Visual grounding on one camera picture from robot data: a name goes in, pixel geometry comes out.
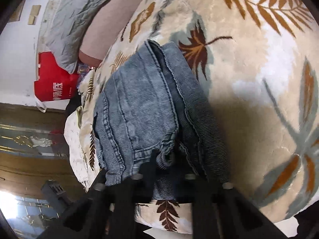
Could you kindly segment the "wooden glass-door cabinet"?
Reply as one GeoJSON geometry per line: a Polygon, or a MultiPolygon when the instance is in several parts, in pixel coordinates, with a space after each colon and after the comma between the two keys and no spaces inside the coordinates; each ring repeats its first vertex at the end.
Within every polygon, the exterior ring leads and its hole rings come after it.
{"type": "Polygon", "coordinates": [[[1,213],[18,238],[36,238],[59,213],[41,188],[56,181],[71,201],[84,194],[69,161],[62,110],[1,104],[1,213]]]}

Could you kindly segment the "cream leaf-pattern fleece blanket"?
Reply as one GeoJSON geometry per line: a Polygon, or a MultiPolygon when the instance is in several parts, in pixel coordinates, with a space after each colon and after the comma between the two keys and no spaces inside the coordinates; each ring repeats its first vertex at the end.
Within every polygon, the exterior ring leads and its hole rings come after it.
{"type": "Polygon", "coordinates": [[[267,218],[318,201],[318,24],[302,0],[142,0],[80,84],[85,154],[97,156],[104,83],[146,39],[181,48],[225,131],[232,183],[267,218]]]}

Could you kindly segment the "red printed bag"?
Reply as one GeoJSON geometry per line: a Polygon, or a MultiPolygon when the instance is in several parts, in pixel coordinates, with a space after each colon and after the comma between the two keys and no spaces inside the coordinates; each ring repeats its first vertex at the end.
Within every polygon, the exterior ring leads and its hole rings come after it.
{"type": "Polygon", "coordinates": [[[60,68],[51,52],[38,54],[38,80],[34,81],[35,97],[41,102],[66,100],[75,96],[79,74],[60,68]]]}

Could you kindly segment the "grey quilted pillow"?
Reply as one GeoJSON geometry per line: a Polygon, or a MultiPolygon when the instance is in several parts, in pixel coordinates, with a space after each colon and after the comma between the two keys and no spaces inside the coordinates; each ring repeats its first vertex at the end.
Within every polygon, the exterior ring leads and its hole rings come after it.
{"type": "Polygon", "coordinates": [[[59,0],[49,24],[45,44],[57,65],[69,74],[77,67],[85,31],[99,9],[109,0],[59,0]]]}

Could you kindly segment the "blue denim pants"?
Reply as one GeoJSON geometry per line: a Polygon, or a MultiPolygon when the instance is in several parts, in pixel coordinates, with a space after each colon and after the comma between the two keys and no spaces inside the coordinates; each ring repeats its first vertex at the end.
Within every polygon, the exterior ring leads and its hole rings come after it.
{"type": "Polygon", "coordinates": [[[229,181],[228,157],[202,87],[173,42],[146,40],[105,83],[93,132],[106,185],[141,173],[153,199],[177,199],[187,174],[229,181]]]}

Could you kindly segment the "pink bed sheet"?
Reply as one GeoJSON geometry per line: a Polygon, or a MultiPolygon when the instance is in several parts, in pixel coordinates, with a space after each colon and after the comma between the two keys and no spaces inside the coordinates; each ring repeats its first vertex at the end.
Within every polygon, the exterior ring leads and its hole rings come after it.
{"type": "Polygon", "coordinates": [[[92,67],[99,66],[141,1],[109,0],[103,5],[83,37],[79,60],[92,67]]]}

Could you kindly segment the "white floral quilt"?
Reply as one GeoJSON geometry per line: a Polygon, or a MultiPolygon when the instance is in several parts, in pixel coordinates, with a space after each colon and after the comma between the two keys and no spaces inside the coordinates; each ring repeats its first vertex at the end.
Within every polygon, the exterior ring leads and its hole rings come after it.
{"type": "Polygon", "coordinates": [[[82,106],[70,114],[65,122],[64,138],[69,146],[69,161],[78,182],[87,192],[99,173],[95,148],[85,154],[80,143],[80,128],[82,124],[82,106]]]}

